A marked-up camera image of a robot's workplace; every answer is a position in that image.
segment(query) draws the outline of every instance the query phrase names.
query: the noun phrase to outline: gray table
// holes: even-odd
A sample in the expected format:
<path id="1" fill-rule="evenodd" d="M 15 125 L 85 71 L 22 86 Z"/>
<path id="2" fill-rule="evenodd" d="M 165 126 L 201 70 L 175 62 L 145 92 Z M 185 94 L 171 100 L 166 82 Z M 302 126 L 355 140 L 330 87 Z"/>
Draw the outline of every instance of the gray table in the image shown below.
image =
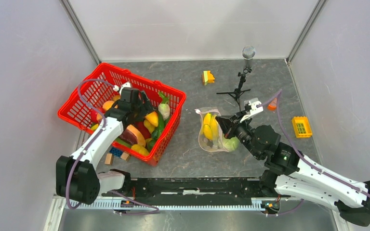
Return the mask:
<path id="1" fill-rule="evenodd" d="M 182 90 L 187 99 L 182 108 L 181 123 L 169 143 L 157 167 L 131 158 L 129 162 L 114 159 L 112 166 L 104 165 L 105 156 L 97 167 L 98 172 L 117 168 L 130 172 L 132 177 L 258 177 L 266 169 L 263 161 L 257 161 L 240 146 L 231 153 L 209 153 L 198 144 L 200 116 L 195 109 L 201 107 L 222 107 L 230 115 L 238 111 L 236 102 L 229 95 L 216 95 L 216 92 L 233 91 L 239 83 L 238 72 L 243 68 L 243 60 L 219 61 L 178 61 L 178 62 L 143 62 L 118 63 L 121 68 L 151 80 L 160 80 L 164 84 Z M 215 83 L 202 85 L 201 74 L 210 70 L 215 76 Z M 259 98 L 262 102 L 282 88 L 280 110 L 283 125 L 289 135 L 295 137 L 291 119 L 303 116 L 295 85 L 284 60 L 255 60 L 252 73 L 246 77 L 243 89 L 251 89 L 242 95 L 242 100 Z M 275 112 L 267 111 L 256 115 L 252 127 L 270 124 L 281 133 Z M 296 139 L 298 148 L 314 160 L 318 160 L 312 138 Z"/>

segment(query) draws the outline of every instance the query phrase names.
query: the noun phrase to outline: white gear rack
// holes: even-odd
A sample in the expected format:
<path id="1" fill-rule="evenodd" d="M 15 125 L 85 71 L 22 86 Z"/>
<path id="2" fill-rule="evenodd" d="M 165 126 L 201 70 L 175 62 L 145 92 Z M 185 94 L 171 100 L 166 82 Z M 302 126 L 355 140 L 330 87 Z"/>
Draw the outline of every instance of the white gear rack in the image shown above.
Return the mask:
<path id="1" fill-rule="evenodd" d="M 154 210 L 152 208 L 134 205 L 133 207 L 121 206 L 127 201 L 122 197 L 98 197 L 91 205 L 81 204 L 77 209 L 113 209 L 113 210 Z M 78 202 L 70 200 L 72 206 Z M 251 205 L 155 205 L 160 210 L 187 210 L 187 211 L 264 211 L 262 201 L 252 198 Z"/>

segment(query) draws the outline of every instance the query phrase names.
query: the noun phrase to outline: small yellow container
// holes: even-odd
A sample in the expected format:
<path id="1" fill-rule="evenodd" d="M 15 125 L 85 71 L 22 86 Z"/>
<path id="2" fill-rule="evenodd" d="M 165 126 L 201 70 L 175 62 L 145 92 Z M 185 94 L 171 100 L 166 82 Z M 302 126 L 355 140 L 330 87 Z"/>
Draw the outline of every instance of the small yellow container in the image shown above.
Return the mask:
<path id="1" fill-rule="evenodd" d="M 294 133 L 297 138 L 309 138 L 313 135 L 313 132 L 305 116 L 296 116 L 291 120 L 293 123 Z"/>

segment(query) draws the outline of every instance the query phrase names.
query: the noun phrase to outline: white wall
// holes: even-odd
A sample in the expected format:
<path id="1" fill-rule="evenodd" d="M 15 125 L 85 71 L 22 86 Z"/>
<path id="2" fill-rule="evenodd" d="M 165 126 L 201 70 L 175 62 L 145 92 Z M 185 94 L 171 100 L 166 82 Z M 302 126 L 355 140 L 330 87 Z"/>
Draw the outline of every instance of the white wall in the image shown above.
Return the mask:
<path id="1" fill-rule="evenodd" d="M 285 58 L 317 0 L 70 0 L 100 59 Z"/>
<path id="2" fill-rule="evenodd" d="M 370 1 L 327 1 L 292 72 L 324 164 L 370 180 Z"/>
<path id="3" fill-rule="evenodd" d="M 57 110 L 95 64 L 57 0 L 0 0 L 0 230 L 43 228 L 78 129 Z"/>

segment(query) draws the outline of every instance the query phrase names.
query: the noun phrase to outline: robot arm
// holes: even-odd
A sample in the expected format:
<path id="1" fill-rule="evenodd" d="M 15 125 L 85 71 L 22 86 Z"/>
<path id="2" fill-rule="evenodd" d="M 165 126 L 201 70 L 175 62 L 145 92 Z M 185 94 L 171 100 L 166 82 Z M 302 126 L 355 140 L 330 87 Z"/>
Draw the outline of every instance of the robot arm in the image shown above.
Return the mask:
<path id="1" fill-rule="evenodd" d="M 263 111 L 262 107 L 256 107 L 260 104 L 257 98 L 246 101 L 244 111 L 233 116 L 217 116 L 216 120 L 225 138 L 236 136 L 257 160 L 266 160 L 264 165 L 269 169 L 261 176 L 262 192 L 267 196 L 281 194 L 312 201 L 339 212 L 343 219 L 351 223 L 368 226 L 370 198 L 361 192 L 370 194 L 370 181 L 358 182 L 341 176 L 306 155 L 303 155 L 304 160 L 301 159 L 291 146 L 280 142 L 281 136 L 270 125 L 252 128 L 249 125 L 252 117 Z"/>
<path id="2" fill-rule="evenodd" d="M 121 86 L 120 95 L 120 100 L 105 113 L 106 119 L 101 121 L 98 129 L 89 139 L 70 157 L 61 156 L 57 160 L 57 195 L 66 196 L 67 178 L 74 164 L 76 167 L 69 185 L 69 197 L 72 200 L 90 205 L 98 194 L 120 189 L 123 186 L 124 179 L 129 176 L 129 173 L 111 170 L 97 175 L 95 169 L 115 138 L 121 135 L 128 125 L 135 121 L 142 121 L 145 115 L 155 109 L 145 92 L 131 88 L 129 83 Z"/>

